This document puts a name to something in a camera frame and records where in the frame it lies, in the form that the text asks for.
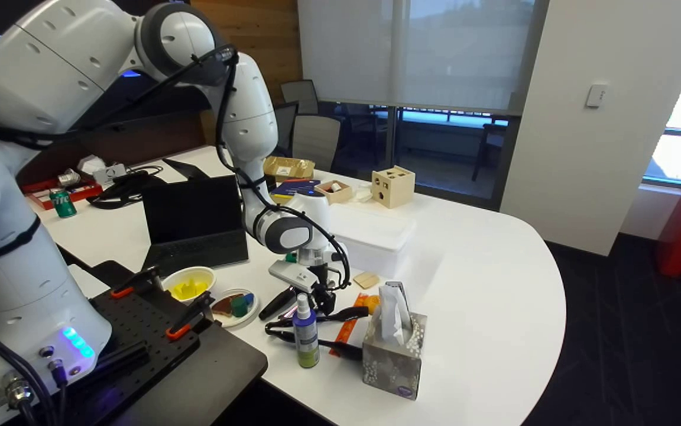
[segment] small wooden box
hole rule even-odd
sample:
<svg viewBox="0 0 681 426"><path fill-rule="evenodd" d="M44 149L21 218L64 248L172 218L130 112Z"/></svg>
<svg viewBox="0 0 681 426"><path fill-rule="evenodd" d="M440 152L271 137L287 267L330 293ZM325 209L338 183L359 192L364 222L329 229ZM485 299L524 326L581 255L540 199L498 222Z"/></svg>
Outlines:
<svg viewBox="0 0 681 426"><path fill-rule="evenodd" d="M372 194L387 209L404 207L414 199L417 175L406 169L393 167L372 173Z"/></svg>
<svg viewBox="0 0 681 426"><path fill-rule="evenodd" d="M366 339L361 343L361 382L406 401L417 401L425 323L425 316L412 312L414 326L404 347L378 339L377 323L370 323Z"/></svg>

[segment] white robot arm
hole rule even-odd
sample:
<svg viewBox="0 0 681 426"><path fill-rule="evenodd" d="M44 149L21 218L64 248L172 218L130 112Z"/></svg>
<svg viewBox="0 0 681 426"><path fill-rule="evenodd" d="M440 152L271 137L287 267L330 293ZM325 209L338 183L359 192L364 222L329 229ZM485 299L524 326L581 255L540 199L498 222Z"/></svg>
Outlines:
<svg viewBox="0 0 681 426"><path fill-rule="evenodd" d="M122 72L166 80L219 46L192 7L158 6L132 16L111 0L44 0L0 39L0 341L33 364L49 394L57 387L43 350L57 350L73 384L94 370L111 324L73 284L15 175L38 155L33 148L69 132ZM312 242L309 226L270 209L263 183L263 162L276 143L267 89L250 57L231 65L223 139L242 170L244 226L275 253L301 248ZM195 86L218 99L218 89ZM0 394L9 374L0 361ZM12 415L0 406L0 421Z"/></svg>

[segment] white table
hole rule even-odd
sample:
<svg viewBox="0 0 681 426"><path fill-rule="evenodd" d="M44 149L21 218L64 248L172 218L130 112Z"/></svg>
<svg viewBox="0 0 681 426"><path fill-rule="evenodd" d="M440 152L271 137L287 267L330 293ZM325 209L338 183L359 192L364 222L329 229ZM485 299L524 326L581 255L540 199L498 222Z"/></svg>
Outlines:
<svg viewBox="0 0 681 426"><path fill-rule="evenodd" d="M208 148L176 158L224 173ZM235 335L267 356L264 378L338 423L522 423L553 374L566 335L562 281L543 239L516 218L433 197L393 212L352 201L343 212L370 213L373 222L417 222L398 278L414 312L427 316L422 395L412 403L377 391L361 384L358 364L330 356L301 370L256 319ZM148 248L141 207L94 212L79 205L69 221L41 216L55 242L87 266L113 258L127 271L141 267ZM283 290L267 273L276 255L256 242L249 253L249 263L218 271L218 279L270 302ZM355 297L358 290L343 291L338 305Z"/></svg>

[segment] black laptop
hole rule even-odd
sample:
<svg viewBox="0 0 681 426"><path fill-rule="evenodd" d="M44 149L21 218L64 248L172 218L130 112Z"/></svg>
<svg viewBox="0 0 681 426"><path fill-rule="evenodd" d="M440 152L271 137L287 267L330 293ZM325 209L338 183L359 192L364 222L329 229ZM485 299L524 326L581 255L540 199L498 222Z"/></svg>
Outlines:
<svg viewBox="0 0 681 426"><path fill-rule="evenodd" d="M151 248L144 267L219 267L249 258L235 178L166 184L144 194Z"/></svg>

